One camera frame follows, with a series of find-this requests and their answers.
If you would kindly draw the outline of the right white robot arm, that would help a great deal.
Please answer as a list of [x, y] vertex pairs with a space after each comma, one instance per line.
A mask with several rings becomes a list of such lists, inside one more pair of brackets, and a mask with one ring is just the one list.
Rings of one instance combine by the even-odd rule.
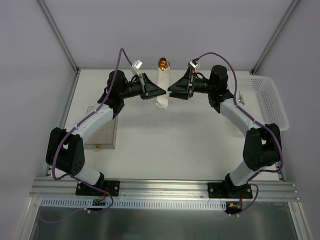
[[228, 79], [227, 68], [222, 65], [213, 66], [209, 78], [190, 66], [168, 91], [171, 98], [181, 100], [190, 99], [194, 93], [206, 94], [209, 105], [242, 132], [245, 137], [242, 162], [222, 182], [208, 183], [207, 190], [211, 199], [250, 199], [250, 180], [281, 160], [280, 129], [275, 123], [261, 124], [245, 114], [234, 102], [235, 95], [228, 88]]

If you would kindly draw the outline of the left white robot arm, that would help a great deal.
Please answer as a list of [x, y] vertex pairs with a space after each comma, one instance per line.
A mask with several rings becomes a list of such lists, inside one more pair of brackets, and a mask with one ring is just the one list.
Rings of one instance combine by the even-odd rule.
[[82, 182], [93, 195], [106, 194], [105, 176], [85, 164], [85, 143], [100, 127], [118, 116], [125, 106], [125, 99], [139, 96], [148, 100], [166, 94], [145, 73], [135, 74], [132, 80], [127, 80], [123, 71], [114, 70], [109, 73], [106, 84], [97, 105], [83, 119], [50, 132], [45, 156], [45, 162], [53, 170], [63, 171], [65, 176]]

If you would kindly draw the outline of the white paper napkin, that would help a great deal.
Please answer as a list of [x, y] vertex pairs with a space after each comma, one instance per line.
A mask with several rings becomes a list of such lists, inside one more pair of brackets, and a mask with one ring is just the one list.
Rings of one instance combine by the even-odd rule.
[[[165, 70], [158, 68], [157, 86], [167, 91], [171, 83], [171, 68]], [[157, 109], [167, 110], [169, 105], [169, 94], [165, 93], [156, 97], [155, 102]]]

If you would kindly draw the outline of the gold spoon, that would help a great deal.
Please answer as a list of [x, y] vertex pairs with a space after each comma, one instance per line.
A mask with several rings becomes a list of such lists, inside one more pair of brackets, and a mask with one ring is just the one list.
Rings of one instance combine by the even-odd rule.
[[167, 69], [167, 67], [168, 67], [167, 59], [165, 57], [161, 57], [158, 60], [157, 66], [161, 71], [165, 71]]

